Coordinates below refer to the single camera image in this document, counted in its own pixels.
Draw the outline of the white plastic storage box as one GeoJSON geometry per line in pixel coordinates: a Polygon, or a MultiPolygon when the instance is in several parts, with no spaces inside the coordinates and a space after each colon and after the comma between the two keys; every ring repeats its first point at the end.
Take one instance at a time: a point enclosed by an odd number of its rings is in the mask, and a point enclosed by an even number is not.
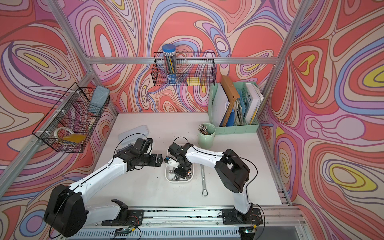
{"type": "Polygon", "coordinates": [[[194,165],[187,169],[175,168],[166,164],[165,178],[170,183],[188,183],[194,176],[194,165]]]}

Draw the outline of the long chrome combination wrench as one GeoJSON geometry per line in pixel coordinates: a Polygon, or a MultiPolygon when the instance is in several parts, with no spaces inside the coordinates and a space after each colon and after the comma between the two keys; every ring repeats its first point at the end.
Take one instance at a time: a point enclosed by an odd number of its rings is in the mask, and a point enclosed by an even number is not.
{"type": "Polygon", "coordinates": [[[206,186],[206,175],[205,175],[205,168],[204,168],[204,165],[201,165],[201,178],[202,178],[202,195],[204,197],[207,197],[208,196],[208,190],[207,190],[207,186],[206,186]]]}

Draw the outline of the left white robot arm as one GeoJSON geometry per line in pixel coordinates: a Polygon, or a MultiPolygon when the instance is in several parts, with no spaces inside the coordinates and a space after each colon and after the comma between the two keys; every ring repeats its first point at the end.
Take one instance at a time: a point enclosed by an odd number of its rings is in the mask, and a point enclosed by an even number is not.
{"type": "Polygon", "coordinates": [[[43,217],[50,229],[68,238],[84,226],[103,221],[125,224],[128,206],[113,199],[106,204],[88,205],[90,199],[119,176],[143,167],[160,167],[162,154],[153,154],[153,139],[138,138],[134,145],[116,150],[112,159],[101,168],[68,186],[56,186],[43,217]]]}

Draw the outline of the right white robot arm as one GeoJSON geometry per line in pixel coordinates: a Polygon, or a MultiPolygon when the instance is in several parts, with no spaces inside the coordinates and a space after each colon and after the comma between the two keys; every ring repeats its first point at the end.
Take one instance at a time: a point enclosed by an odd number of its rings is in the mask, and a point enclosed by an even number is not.
{"type": "Polygon", "coordinates": [[[253,225],[264,223],[259,210],[249,201],[246,183],[250,179],[250,169],[233,150],[213,152],[193,144],[180,146],[172,143],[165,162],[174,168],[174,174],[185,179],[193,164],[215,169],[223,185],[233,193],[234,207],[222,209],[220,216],[224,225],[253,225]]]}

